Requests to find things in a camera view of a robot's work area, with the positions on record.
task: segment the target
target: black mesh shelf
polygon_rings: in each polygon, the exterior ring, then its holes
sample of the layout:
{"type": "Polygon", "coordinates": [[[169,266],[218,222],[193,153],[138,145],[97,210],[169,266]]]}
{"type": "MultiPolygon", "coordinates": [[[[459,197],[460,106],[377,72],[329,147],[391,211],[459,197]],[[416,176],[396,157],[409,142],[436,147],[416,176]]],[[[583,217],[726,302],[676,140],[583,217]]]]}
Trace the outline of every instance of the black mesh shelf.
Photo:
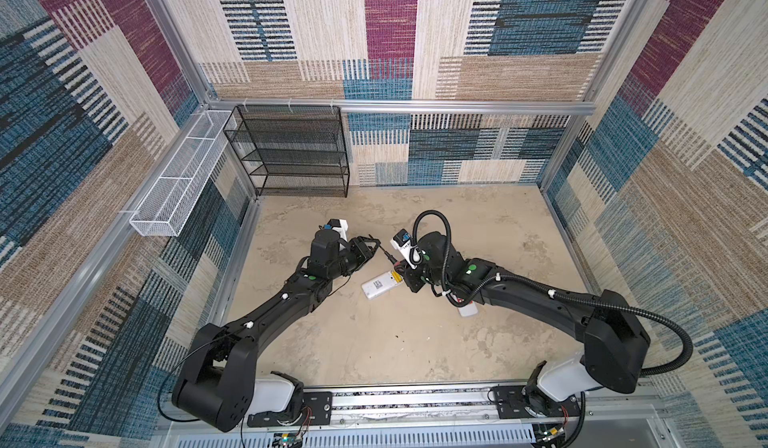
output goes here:
{"type": "Polygon", "coordinates": [[[237,106],[226,138],[256,193],[345,197],[350,164],[341,112],[330,106],[237,106]]]}

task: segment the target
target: mesh shelf tier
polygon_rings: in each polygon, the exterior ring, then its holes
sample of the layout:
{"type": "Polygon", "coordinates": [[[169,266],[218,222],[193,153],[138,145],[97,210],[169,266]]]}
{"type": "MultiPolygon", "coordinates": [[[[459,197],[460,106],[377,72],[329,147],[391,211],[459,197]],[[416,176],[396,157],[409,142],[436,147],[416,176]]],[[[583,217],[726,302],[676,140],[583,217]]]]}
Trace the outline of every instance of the mesh shelf tier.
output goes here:
{"type": "Polygon", "coordinates": [[[130,217],[141,236],[181,233],[226,146],[224,129],[235,126],[228,111],[208,110],[200,115],[130,217]]]}
{"type": "Polygon", "coordinates": [[[341,113],[329,106],[237,106],[224,134],[256,193],[346,196],[341,113]]]}

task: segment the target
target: white rectangular device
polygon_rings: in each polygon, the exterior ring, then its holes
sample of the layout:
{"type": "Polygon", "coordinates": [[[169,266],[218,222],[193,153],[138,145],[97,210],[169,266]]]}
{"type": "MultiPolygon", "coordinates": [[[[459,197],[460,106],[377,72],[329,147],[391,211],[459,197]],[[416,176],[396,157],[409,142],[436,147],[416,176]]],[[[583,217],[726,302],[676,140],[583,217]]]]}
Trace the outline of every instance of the white rectangular device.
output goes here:
{"type": "Polygon", "coordinates": [[[394,270],[380,274],[370,281],[362,284],[362,292],[366,298],[372,300],[402,283],[402,276],[394,270]]]}

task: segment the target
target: white wire basket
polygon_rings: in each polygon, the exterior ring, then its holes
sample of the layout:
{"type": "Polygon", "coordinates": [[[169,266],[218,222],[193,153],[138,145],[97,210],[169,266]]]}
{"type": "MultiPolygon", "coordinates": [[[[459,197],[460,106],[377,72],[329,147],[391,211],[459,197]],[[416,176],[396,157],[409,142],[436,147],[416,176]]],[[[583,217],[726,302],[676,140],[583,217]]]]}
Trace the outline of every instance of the white wire basket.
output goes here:
{"type": "Polygon", "coordinates": [[[203,192],[224,147],[232,113],[207,110],[195,122],[149,193],[130,217],[141,236],[178,236],[203,192]]]}

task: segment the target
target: tan work surface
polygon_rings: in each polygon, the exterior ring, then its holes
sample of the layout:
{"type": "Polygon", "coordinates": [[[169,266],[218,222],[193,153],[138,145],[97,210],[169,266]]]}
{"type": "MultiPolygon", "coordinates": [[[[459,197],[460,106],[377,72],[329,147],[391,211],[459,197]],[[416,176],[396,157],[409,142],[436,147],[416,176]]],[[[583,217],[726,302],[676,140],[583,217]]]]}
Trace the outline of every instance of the tan work surface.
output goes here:
{"type": "MultiPolygon", "coordinates": [[[[584,285],[535,186],[356,188],[348,198],[268,197],[237,287],[229,320],[268,300],[310,253],[318,225],[344,218],[349,236],[371,234],[400,259],[389,239],[412,230],[416,216],[435,209],[451,224],[465,258],[494,261],[518,274],[572,291],[584,285]]],[[[419,236],[443,232],[427,216],[419,236]]],[[[368,300],[360,285],[391,268],[384,254],[312,314],[288,327],[259,358],[260,373],[282,371],[306,385],[411,383],[528,378],[542,360],[579,343],[513,310],[479,306],[462,318],[425,286],[405,284],[368,300]]],[[[346,278],[334,281],[339,287],[346,278]]]]}

